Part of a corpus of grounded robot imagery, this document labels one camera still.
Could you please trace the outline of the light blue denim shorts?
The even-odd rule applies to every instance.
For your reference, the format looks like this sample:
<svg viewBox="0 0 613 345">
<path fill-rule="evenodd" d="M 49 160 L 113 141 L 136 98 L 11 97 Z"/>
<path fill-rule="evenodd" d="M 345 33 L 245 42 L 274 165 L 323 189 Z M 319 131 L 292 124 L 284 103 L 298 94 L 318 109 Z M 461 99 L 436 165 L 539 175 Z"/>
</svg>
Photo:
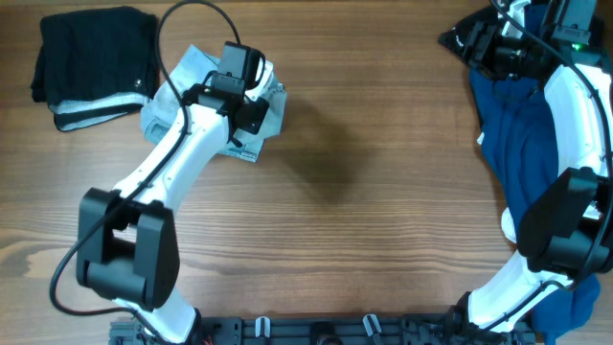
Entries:
<svg viewBox="0 0 613 345">
<path fill-rule="evenodd" d="M 208 72 L 216 70 L 219 62 L 219 57 L 203 53 L 191 45 L 170 73 L 171 81 L 177 87 L 179 93 L 183 93 L 198 81 L 203 81 Z M 242 143 L 242 146 L 238 148 L 236 145 L 229 143 L 219 152 L 220 154 L 255 163 L 260 156 L 264 140 L 281 133 L 287 92 L 284 85 L 275 76 L 272 62 L 266 62 L 262 82 L 264 82 L 264 85 L 247 92 L 247 96 L 252 101 L 255 100 L 256 92 L 259 91 L 259 96 L 269 102 L 259 132 L 251 134 L 238 129 L 234 137 Z M 157 145 L 180 113 L 179 103 L 165 81 L 152 101 L 141 109 L 141 129 L 144 132 L 145 139 Z"/>
</svg>

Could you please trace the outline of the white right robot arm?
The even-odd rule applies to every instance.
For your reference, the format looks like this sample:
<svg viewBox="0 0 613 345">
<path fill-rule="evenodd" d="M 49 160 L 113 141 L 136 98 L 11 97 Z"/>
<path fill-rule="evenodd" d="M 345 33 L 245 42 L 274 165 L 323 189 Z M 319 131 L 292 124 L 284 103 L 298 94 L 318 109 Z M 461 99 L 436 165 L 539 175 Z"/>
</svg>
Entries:
<svg viewBox="0 0 613 345">
<path fill-rule="evenodd" d="M 590 318 L 612 267 L 612 61 L 593 1 L 494 1 L 440 40 L 468 67 L 510 260 L 469 293 L 470 326 L 524 316 L 547 341 Z"/>
</svg>

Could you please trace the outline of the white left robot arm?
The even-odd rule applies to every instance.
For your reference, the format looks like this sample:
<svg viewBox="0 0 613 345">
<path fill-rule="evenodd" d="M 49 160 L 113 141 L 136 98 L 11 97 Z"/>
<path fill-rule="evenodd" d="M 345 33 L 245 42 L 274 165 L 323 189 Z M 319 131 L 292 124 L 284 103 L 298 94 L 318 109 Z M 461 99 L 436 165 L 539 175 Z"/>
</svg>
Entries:
<svg viewBox="0 0 613 345">
<path fill-rule="evenodd" d="M 272 70 L 261 51 L 234 42 L 221 57 L 190 48 L 145 111 L 163 126 L 153 151 L 111 191 L 81 200 L 78 283 L 132 313 L 156 343 L 196 341 L 199 313 L 175 285 L 174 216 L 215 155 L 260 132 Z"/>
</svg>

